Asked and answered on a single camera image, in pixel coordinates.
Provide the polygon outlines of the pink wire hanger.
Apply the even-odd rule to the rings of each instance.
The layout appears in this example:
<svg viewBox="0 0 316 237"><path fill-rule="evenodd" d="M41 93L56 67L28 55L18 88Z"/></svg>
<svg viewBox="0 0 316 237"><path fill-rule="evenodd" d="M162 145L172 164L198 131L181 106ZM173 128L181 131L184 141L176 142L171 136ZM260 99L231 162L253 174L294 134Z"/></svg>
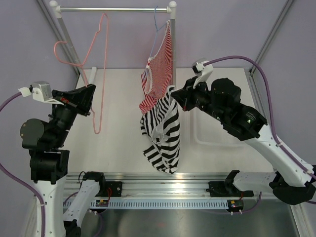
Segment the pink wire hanger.
<svg viewBox="0 0 316 237"><path fill-rule="evenodd" d="M107 15L107 13L103 12L100 20L99 20L99 24L98 24L98 31L95 32L94 37L92 39L92 42L90 44L90 47L88 49L88 52L86 54L86 57L83 61L83 63L71 63L68 61L63 61L59 58L58 54L57 54L57 46L60 44L67 44L70 42L70 40L67 41L57 41L53 47L53 52L54 55L56 57L56 59L62 63L62 64L66 64L66 65L70 65L70 66L75 66L75 67L79 67L80 69L83 69L84 65L86 64L89 55L91 53L91 50L94 46L95 40L98 36L98 34L102 31L102 22L103 22L103 18L106 17L106 35L105 35L105 45L104 45L104 64L103 64L103 81L102 81L102 93L101 93L101 102L100 102L100 117L99 117L99 127L97 129L96 127L96 112L94 111L93 108L91 108L92 111L92 125L93 125L93 131L94 133L97 135L101 132L102 130L102 120L103 120L103 105L104 105L104 97L105 97L105 82L106 82L106 64L107 64L107 56L108 56L108 34L109 34L109 17Z"/></svg>

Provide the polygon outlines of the black white striped tank top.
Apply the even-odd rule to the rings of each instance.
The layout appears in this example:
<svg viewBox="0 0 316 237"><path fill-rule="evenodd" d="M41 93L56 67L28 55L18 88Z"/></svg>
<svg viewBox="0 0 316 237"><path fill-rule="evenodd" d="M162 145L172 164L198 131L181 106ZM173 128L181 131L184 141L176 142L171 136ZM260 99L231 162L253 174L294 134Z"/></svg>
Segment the black white striped tank top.
<svg viewBox="0 0 316 237"><path fill-rule="evenodd" d="M178 104L171 97L175 86L167 88L164 97L140 120L140 128L151 145L143 151L148 162L159 172L173 174L177 171L180 153L180 121Z"/></svg>

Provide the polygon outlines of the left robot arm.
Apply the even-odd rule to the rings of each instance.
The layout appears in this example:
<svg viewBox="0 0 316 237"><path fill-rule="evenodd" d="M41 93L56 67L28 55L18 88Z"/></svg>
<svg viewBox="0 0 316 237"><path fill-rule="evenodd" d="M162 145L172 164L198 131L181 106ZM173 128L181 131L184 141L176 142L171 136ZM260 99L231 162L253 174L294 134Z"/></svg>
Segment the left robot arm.
<svg viewBox="0 0 316 237"><path fill-rule="evenodd" d="M49 121L32 118L20 129L22 147L31 157L31 180L40 201L37 221L45 237L79 237L92 199L107 190L103 173L87 172L75 199L63 211L70 152L62 147L76 117L90 114L95 89L95 85L88 84L71 91L58 91L52 90L45 81L20 89L24 97L31 95L36 101L52 105Z"/></svg>

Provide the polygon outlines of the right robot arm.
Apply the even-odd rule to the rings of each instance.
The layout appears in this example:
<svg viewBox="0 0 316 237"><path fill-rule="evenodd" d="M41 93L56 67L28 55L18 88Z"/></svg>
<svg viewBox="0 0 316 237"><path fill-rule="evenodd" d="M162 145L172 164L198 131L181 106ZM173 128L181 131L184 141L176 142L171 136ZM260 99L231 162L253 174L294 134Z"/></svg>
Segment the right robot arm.
<svg viewBox="0 0 316 237"><path fill-rule="evenodd" d="M315 167L282 145L259 111L241 103L241 89L228 78L215 80L211 87L196 81L191 78L171 93L183 111L198 108L215 118L229 135L255 149L274 168L273 172L233 170L224 181L225 192L231 196L248 191L272 193L290 205L311 201L316 193Z"/></svg>

